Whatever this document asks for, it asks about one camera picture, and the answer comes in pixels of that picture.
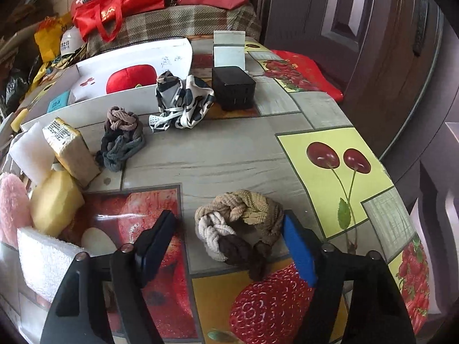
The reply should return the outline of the beige brown braided scrunchie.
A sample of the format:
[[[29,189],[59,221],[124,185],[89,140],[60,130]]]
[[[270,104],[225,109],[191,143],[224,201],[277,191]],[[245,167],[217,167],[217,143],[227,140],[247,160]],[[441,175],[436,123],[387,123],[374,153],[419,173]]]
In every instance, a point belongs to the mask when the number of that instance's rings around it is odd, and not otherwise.
[[[239,189],[196,209],[195,233],[212,259],[246,269],[251,280],[259,281],[281,237],[283,219],[282,204]]]

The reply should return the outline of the white foam block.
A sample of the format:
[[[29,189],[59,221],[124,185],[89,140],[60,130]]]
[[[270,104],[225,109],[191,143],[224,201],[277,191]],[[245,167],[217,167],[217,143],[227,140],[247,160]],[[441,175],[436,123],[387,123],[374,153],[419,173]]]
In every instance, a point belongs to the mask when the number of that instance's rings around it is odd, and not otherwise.
[[[51,303],[74,257],[84,249],[31,227],[17,230],[17,243],[26,285]]]
[[[39,123],[10,147],[9,155],[35,185],[40,185],[49,176],[55,159]]]

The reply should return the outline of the red plush ball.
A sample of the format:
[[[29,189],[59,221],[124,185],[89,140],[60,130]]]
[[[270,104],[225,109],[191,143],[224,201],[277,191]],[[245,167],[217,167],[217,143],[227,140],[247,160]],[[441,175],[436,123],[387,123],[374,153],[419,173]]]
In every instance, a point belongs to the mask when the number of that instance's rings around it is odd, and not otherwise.
[[[114,72],[106,84],[106,93],[111,94],[139,86],[155,85],[157,74],[149,64],[137,64]]]

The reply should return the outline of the yellow sponge near right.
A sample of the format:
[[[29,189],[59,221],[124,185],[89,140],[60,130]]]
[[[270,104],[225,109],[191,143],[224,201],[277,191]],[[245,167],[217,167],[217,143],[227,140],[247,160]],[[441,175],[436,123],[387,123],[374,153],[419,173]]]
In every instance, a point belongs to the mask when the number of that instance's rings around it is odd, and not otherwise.
[[[85,200],[72,176],[67,171],[52,171],[34,189],[30,200],[34,228],[57,238],[83,204]]]

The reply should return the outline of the pink fluffy plush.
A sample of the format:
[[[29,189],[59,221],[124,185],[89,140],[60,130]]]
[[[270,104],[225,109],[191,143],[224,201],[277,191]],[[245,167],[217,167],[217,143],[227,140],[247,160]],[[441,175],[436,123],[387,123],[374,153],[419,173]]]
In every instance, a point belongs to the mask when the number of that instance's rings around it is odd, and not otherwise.
[[[30,199],[26,187],[12,173],[1,174],[1,230],[6,241],[18,248],[17,231],[31,227]]]

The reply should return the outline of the grey brown braided scrunchie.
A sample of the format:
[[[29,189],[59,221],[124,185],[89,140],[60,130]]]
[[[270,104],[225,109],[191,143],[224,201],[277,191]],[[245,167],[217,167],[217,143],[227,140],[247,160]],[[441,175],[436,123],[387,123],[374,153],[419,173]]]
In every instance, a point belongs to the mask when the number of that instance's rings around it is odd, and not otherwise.
[[[111,172],[120,172],[126,162],[145,146],[143,124],[133,112],[119,106],[107,111],[104,135],[96,162]]]

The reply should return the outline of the yellow sponge block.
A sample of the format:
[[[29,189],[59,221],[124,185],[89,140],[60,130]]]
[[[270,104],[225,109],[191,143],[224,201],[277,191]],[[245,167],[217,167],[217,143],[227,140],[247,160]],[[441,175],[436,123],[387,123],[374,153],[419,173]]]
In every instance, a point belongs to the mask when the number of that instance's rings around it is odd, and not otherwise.
[[[19,132],[20,125],[23,122],[23,120],[25,119],[25,117],[27,116],[28,112],[29,111],[28,111],[27,108],[21,109],[21,111],[19,111],[19,113],[17,114],[15,119],[12,121],[12,123],[10,124],[10,127],[12,128],[14,133],[18,133]]]

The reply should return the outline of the black white patterned scarf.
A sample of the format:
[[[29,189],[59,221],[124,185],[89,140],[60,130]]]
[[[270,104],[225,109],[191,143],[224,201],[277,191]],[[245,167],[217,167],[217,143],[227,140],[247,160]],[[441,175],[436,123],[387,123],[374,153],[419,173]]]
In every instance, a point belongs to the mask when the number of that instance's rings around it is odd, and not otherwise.
[[[185,80],[165,71],[156,80],[155,97],[159,115],[149,116],[153,132],[170,127],[192,129],[200,123],[216,101],[214,90],[194,75]]]

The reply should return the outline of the white shallow cardboard tray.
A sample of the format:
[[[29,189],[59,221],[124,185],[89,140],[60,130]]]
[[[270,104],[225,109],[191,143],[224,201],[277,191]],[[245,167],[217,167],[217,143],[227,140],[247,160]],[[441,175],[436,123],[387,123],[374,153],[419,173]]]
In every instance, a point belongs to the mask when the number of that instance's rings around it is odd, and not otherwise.
[[[104,122],[118,106],[139,116],[158,111],[158,77],[171,71],[180,80],[189,74],[193,50],[187,38],[132,45],[83,60],[48,86],[26,114],[23,130],[46,126],[59,117],[75,128]]]

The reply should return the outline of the black plastic bag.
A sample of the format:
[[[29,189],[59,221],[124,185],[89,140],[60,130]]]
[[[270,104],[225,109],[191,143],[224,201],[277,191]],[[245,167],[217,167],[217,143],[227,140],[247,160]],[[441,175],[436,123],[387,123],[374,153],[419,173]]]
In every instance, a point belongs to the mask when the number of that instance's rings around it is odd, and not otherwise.
[[[27,75],[19,69],[11,69],[7,79],[1,84],[1,111],[4,116],[18,109],[28,89]]]

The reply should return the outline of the black cube box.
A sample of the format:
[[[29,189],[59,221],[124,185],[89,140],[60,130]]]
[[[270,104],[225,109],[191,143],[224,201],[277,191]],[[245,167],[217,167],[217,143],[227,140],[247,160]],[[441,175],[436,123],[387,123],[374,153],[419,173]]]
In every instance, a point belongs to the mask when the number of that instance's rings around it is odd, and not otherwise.
[[[212,69],[212,89],[225,111],[250,109],[254,105],[255,87],[255,80],[237,66]]]

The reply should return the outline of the white hard hat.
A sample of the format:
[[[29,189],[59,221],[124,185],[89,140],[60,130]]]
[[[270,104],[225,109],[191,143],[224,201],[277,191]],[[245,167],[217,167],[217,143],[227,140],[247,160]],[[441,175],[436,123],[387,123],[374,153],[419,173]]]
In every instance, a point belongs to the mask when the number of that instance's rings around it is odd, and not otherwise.
[[[61,38],[60,54],[61,56],[75,54],[84,44],[85,41],[82,39],[79,29],[72,26],[64,32]]]

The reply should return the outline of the dark brown door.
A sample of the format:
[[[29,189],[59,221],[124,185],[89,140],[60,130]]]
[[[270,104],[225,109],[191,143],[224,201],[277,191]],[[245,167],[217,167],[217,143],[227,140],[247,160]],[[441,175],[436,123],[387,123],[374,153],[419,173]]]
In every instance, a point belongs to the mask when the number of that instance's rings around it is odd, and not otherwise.
[[[312,59],[379,157],[413,117],[438,57],[444,15],[434,0],[252,0],[271,49]]]

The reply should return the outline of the yellow gift bag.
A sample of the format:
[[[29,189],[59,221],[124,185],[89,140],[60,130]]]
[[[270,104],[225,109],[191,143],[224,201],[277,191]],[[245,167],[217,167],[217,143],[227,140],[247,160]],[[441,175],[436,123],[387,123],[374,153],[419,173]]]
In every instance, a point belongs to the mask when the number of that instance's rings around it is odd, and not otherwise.
[[[71,25],[71,13],[47,17],[39,23],[34,41],[43,62],[50,62],[60,54],[61,38]]]

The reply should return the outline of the plaid covered furniture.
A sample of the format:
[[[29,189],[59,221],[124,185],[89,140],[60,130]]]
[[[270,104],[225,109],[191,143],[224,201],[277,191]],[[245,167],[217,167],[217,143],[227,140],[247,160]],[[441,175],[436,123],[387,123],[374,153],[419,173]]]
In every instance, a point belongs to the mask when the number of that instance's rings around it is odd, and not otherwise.
[[[244,31],[256,40],[261,25],[252,5],[227,10],[209,5],[177,5],[131,15],[124,19],[115,39],[105,42],[97,32],[89,35],[87,58],[118,48],[173,37],[208,36],[216,30]]]

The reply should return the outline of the red tote bag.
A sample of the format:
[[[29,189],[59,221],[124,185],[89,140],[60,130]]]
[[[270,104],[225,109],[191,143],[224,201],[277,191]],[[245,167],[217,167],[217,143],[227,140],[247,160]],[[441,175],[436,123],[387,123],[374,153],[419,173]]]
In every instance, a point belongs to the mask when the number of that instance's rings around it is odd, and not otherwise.
[[[91,0],[75,9],[73,23],[83,40],[98,33],[103,41],[113,41],[128,16],[163,9],[165,0]]]

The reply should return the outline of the grey metal bracket stand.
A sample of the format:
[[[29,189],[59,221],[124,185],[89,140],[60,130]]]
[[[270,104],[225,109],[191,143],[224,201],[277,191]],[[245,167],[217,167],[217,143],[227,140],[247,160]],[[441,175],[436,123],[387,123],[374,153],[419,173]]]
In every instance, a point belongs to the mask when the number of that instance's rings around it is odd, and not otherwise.
[[[213,67],[245,66],[245,31],[215,30],[213,33]]]

